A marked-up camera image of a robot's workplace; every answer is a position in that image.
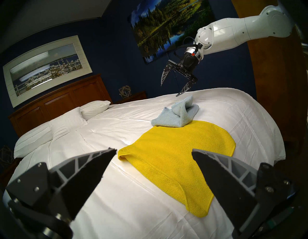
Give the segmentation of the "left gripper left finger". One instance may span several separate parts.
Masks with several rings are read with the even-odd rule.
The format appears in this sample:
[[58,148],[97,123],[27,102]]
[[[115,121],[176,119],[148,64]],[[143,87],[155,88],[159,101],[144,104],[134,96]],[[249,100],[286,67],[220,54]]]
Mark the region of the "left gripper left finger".
[[69,158],[51,169],[39,162],[6,187],[8,207],[26,239],[72,239],[75,220],[117,150]]

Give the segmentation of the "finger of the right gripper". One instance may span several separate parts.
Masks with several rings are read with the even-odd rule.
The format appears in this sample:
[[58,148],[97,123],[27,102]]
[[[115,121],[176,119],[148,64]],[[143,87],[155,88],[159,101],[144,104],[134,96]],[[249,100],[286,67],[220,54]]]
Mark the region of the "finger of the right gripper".
[[166,66],[163,69],[163,73],[161,76],[161,80],[160,80],[160,85],[162,86],[165,79],[167,78],[168,74],[171,72],[171,70],[173,70],[173,65],[172,63],[167,63]]
[[184,94],[185,92],[189,91],[195,84],[197,83],[197,80],[190,79],[186,85],[182,88],[182,90],[176,95],[176,97]]

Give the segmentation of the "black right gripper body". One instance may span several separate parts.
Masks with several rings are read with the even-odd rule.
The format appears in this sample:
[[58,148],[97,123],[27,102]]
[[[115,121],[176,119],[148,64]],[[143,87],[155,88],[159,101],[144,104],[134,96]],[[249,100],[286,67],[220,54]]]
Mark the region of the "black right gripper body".
[[179,63],[174,63],[171,60],[168,60],[168,70],[174,70],[191,82],[197,82],[198,79],[193,75],[193,71],[200,62],[199,53],[190,53],[186,52],[183,57],[180,59]]

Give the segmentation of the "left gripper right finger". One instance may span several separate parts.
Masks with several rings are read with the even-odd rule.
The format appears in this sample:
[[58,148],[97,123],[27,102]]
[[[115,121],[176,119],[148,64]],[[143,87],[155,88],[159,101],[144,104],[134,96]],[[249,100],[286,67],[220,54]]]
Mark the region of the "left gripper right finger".
[[233,239],[255,239],[294,212],[297,185],[268,163],[258,169],[214,152],[193,149],[192,157],[234,226]]

